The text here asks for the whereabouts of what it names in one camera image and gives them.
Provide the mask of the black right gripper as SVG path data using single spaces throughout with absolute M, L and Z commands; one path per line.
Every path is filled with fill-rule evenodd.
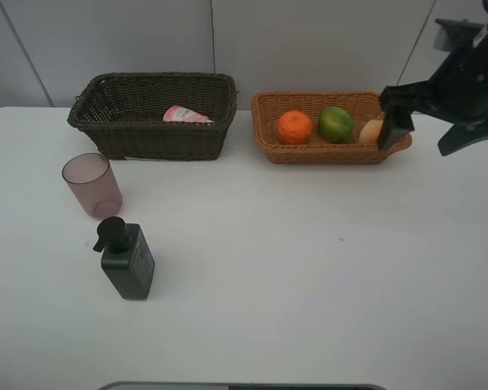
M 414 131 L 414 111 L 452 124 L 438 142 L 442 156 L 488 141 L 488 36 L 455 49 L 428 80 L 385 88 L 380 101 L 380 151 Z

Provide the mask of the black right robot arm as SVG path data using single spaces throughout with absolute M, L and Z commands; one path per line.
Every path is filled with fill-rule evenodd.
M 482 6 L 488 14 L 488 2 Z M 441 28 L 435 46 L 448 55 L 428 80 L 383 89 L 380 151 L 414 131 L 413 112 L 452 125 L 438 142 L 443 156 L 488 140 L 488 23 L 435 22 Z

